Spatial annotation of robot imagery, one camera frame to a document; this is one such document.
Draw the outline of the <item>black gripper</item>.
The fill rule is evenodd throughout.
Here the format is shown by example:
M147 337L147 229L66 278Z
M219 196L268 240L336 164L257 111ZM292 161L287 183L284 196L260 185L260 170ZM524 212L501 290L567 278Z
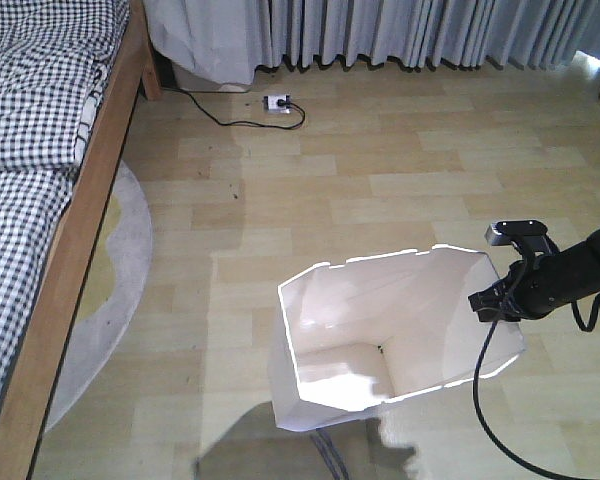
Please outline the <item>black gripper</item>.
M547 285L536 276L538 270L526 260L512 263L508 274L483 291L468 297L470 307L480 322L518 322L539 320L563 302L550 294Z

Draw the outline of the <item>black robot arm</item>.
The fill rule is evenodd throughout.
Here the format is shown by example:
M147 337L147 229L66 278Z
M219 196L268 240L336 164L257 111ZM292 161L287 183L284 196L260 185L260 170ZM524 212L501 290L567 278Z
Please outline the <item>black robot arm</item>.
M600 305L600 229L564 251L538 220L494 222L485 238L493 246L513 246L521 259L506 277L469 296L481 322L538 320L570 304L579 327L593 330Z

